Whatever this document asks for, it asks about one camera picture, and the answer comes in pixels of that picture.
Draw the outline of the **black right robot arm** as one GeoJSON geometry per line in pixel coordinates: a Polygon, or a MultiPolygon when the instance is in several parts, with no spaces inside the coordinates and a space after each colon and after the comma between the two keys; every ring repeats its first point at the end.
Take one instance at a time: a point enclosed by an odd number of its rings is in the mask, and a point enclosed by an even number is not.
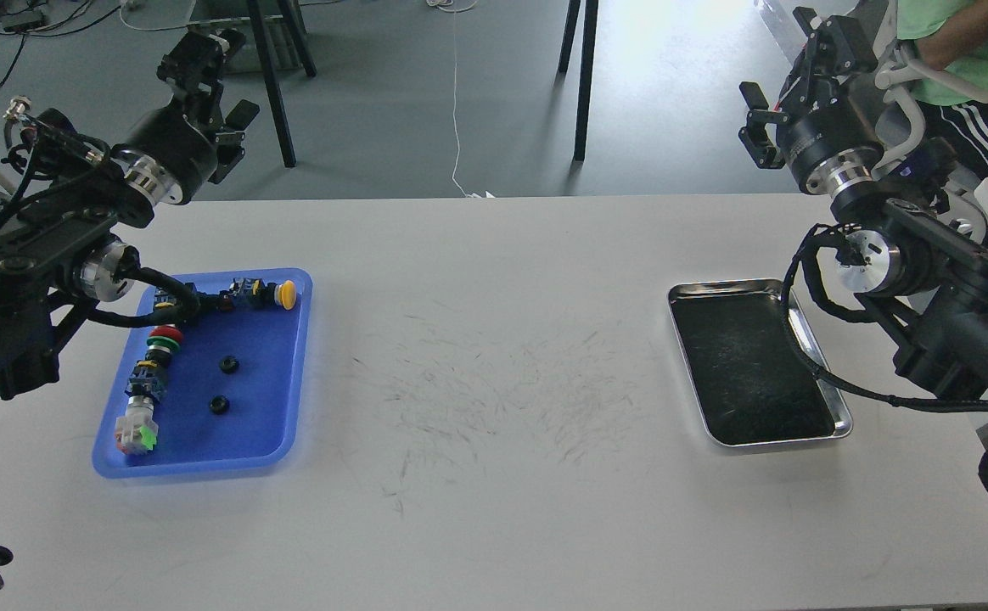
{"type": "Polygon", "coordinates": [[[831,198],[833,225],[806,233],[778,298],[789,305],[797,271],[812,300],[847,323],[874,323],[896,344],[896,372],[931,398],[866,390],[816,363],[783,321],[790,348],[812,378],[853,395],[921,412],[988,412],[988,248],[948,224],[944,186],[956,155],[925,139],[906,85],[940,82],[987,102],[988,92],[935,72],[895,38],[896,3],[877,38],[858,19],[794,10],[806,44],[776,104],[744,81],[739,131],[755,165],[792,171],[803,193],[831,198]]]}

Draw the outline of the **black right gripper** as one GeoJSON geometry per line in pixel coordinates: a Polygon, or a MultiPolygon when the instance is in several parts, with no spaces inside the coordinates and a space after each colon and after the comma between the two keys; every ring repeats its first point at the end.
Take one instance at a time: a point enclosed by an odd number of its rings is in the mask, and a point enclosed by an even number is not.
{"type": "Polygon", "coordinates": [[[835,198],[873,181],[884,154],[867,117],[840,94],[847,78],[872,72],[878,59],[856,17],[821,17],[813,26],[812,8],[794,8],[793,16],[807,40],[786,77],[780,111],[769,107],[761,85],[742,81],[739,92],[749,109],[738,136],[758,169],[788,164],[801,193],[835,198]],[[777,143],[768,125],[776,125],[777,143]]]}

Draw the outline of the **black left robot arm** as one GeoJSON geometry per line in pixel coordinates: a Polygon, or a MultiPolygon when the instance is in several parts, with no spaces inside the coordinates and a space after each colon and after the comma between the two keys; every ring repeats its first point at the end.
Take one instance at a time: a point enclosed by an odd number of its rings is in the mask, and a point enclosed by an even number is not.
{"type": "Polygon", "coordinates": [[[187,32],[157,69],[171,101],[114,146],[55,109],[34,116],[28,102],[10,104],[22,139],[8,163],[22,178],[0,198],[0,398],[56,382],[59,353],[86,321],[155,328],[217,303],[142,266],[111,228],[144,228],[156,205],[186,205],[243,159],[260,109],[243,100],[222,115],[220,74],[244,43],[237,30],[187,32]]]}

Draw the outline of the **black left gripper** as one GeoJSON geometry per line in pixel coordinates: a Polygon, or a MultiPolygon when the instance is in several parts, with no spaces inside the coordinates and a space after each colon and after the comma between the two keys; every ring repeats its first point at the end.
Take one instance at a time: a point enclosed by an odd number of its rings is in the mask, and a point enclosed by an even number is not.
{"type": "Polygon", "coordinates": [[[245,42],[245,34],[233,28],[185,31],[161,59],[157,77],[171,87],[175,103],[142,116],[113,153],[126,184],[149,205],[186,205],[204,184],[225,181],[244,159],[246,129],[260,105],[239,100],[214,140],[190,120],[222,118],[220,75],[245,42]]]}

